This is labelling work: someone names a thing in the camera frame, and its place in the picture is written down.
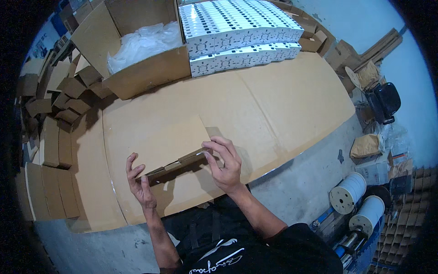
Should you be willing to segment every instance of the black t-shirt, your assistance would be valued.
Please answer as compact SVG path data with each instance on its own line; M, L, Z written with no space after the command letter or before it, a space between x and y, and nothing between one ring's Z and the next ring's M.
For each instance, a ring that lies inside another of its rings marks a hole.
M176 273L342 273L336 253L306 224L294 224L261 241L222 237L211 249L193 251Z

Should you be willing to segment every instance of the person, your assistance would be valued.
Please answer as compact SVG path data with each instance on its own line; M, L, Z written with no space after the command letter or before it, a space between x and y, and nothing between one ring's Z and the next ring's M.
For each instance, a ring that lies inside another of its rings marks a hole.
M264 207L240 182L242 161L230 140L213 136L202 146L219 153L224 167L204 151L216 185L226 195L206 209L192 208L160 218L145 175L126 173L133 195L143 208L152 246L161 273L342 273L336 253L306 224L287 224ZM167 231L180 241L175 247Z

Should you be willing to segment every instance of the hand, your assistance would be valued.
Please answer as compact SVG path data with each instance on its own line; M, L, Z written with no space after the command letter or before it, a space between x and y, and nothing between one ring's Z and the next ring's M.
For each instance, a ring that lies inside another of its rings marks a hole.
M222 157L224 167L219 168L218 164L209 152L204 151L208 164L212 170L212 176L216 185L226 194L239 190L243 184L240 182L240 168L242 160L237 154L236 148L231 140L219 136L212 136L211 141L202 142L203 147L210 148Z
M132 153L126 159L126 177L128 178L129 188L143 208L156 208L157 199L151 192L148 177L143 175L141 177L141 183L135 181L135 178L145 169L145 165L143 164L132 169L132 162L135 160L135 158L137 158L137 156L137 153Z

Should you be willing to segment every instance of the finger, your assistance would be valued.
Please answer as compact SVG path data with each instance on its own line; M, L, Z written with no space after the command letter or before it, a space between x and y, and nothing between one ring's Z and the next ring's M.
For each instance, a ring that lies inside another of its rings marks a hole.
M234 157L231 155L231 153L228 151L228 149L216 142L209 142L209 141L203 141L202 142L203 147L207 147L209 149L212 149L219 153L219 155L222 157L222 159L225 162L225 165L228 163L232 163L234 160Z
M141 188L143 188L143 191L146 193L149 193L151 191L151 186L149 185L149 179L146 175L143 175L141 177Z
M145 165L141 164L138 167L131 170L127 175L128 180L135 179L144 169L145 169Z
M236 147L233 145L233 142L231 140L225 139L224 137L221 137L221 136L212 136L212 137L210 137L210 139L213 142L216 142L216 143L226 147L234 158L240 160L239 154L237 154L237 151L236 151Z
M133 152L126 159L126 174L128 174L132 170L132 162L137 158L138 154Z
M212 175L213 176L219 175L220 169L213 155L211 155L208 151L203 151L202 153L205 155L205 158L207 159L210 169L212 170Z

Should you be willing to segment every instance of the plastic bag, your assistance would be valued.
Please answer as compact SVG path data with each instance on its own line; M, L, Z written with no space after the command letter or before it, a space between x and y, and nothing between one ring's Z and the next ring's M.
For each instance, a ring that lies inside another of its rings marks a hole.
M153 55L183 45L178 22L159 23L142 27L121 38L120 50L113 56L108 53L107 67L114 74Z
M410 152L411 140L408 131L397 123L388 125L375 124L374 134L380 136L379 150L382 152L391 151L394 164L399 164L412 158Z

